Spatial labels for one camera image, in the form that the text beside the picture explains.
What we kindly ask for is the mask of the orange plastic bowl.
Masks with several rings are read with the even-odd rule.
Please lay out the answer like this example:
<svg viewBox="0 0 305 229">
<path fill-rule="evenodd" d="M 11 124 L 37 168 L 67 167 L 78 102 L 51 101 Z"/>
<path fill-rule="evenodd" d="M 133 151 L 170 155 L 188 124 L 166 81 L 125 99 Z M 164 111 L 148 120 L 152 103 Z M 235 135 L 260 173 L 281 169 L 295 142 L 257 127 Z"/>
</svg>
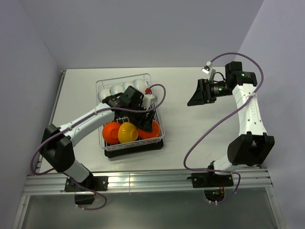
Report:
<svg viewBox="0 0 305 229">
<path fill-rule="evenodd" d="M 158 137 L 160 134 L 160 131 L 161 131 L 161 129 L 160 129 L 159 124 L 155 120 L 153 120 L 152 121 L 152 132 L 147 132 L 147 131 L 138 129 L 138 134 L 141 139 L 151 139 L 151 138 Z"/>
<path fill-rule="evenodd" d="M 118 132 L 121 124 L 118 122 L 107 123 L 102 130 L 102 137 L 104 141 L 110 145 L 116 145 L 120 141 L 118 139 Z"/>
</svg>

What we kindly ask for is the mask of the yellow plastic bowl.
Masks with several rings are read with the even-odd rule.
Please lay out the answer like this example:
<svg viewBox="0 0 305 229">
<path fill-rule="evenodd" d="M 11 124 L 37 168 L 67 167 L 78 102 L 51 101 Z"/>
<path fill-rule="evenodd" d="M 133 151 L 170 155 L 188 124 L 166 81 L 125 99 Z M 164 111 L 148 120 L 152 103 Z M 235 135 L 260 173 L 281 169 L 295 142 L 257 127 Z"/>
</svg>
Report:
<svg viewBox="0 0 305 229">
<path fill-rule="evenodd" d="M 135 125 L 130 122 L 123 123 L 118 131 L 118 139 L 120 143 L 129 143 L 138 139 L 138 130 Z"/>
</svg>

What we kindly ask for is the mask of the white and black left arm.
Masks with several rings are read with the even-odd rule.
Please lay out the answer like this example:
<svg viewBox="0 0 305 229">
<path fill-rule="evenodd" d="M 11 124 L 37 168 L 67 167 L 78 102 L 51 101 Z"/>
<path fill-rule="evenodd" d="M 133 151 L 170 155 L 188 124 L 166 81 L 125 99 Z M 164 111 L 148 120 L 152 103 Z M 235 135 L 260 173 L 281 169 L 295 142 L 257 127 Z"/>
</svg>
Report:
<svg viewBox="0 0 305 229">
<path fill-rule="evenodd" d="M 151 131 L 154 110 L 150 106 L 157 100 L 151 93 L 143 94 L 128 86 L 123 93 L 103 98 L 94 109 L 68 124 L 47 126 L 40 154 L 58 173 L 74 179 L 81 190 L 88 190 L 94 186 L 93 174 L 77 161 L 73 148 L 88 134 L 121 116 L 135 127 Z"/>
</svg>

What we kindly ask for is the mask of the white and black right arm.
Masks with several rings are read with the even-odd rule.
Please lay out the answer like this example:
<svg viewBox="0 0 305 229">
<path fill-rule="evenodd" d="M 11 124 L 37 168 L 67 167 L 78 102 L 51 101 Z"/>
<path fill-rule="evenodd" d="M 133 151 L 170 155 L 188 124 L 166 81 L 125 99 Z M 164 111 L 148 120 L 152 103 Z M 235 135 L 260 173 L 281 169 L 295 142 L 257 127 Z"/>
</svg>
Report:
<svg viewBox="0 0 305 229">
<path fill-rule="evenodd" d="M 239 136 L 229 144 L 227 154 L 213 161 L 212 171 L 206 174 L 207 183 L 217 186 L 228 172 L 243 167 L 261 165 L 275 145 L 273 136 L 264 127 L 257 95 L 257 78 L 254 72 L 245 72 L 241 62 L 232 61 L 225 66 L 222 81 L 215 81 L 216 70 L 207 62 L 202 71 L 208 79 L 199 79 L 188 106 L 212 104 L 218 97 L 232 95 L 239 118 Z"/>
</svg>

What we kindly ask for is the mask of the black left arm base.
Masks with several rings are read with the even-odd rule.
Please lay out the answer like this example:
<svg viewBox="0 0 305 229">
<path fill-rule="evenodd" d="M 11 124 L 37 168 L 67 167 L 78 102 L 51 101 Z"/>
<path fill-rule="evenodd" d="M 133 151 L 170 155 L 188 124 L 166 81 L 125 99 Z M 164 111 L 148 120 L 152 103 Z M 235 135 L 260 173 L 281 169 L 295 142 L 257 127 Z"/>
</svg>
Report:
<svg viewBox="0 0 305 229">
<path fill-rule="evenodd" d="M 66 179 L 64 192 L 74 193 L 74 202 L 78 206 L 87 208 L 88 205 L 94 203 L 97 198 L 103 198 L 106 205 L 107 198 L 100 191 L 107 191 L 108 177 L 107 176 L 89 176 L 88 179 L 79 183 L 73 178 Z"/>
</svg>

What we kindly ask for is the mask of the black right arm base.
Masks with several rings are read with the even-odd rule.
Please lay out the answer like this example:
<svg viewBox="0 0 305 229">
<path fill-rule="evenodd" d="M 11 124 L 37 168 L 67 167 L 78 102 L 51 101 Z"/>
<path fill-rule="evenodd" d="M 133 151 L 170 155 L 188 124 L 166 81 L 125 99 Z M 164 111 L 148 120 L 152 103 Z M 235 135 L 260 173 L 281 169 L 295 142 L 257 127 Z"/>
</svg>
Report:
<svg viewBox="0 0 305 229">
<path fill-rule="evenodd" d="M 203 188 L 208 202 L 214 204 L 224 200 L 225 187 L 234 185 L 231 175 L 218 175 L 214 172 L 192 173 L 187 179 L 191 180 L 193 188 Z"/>
</svg>

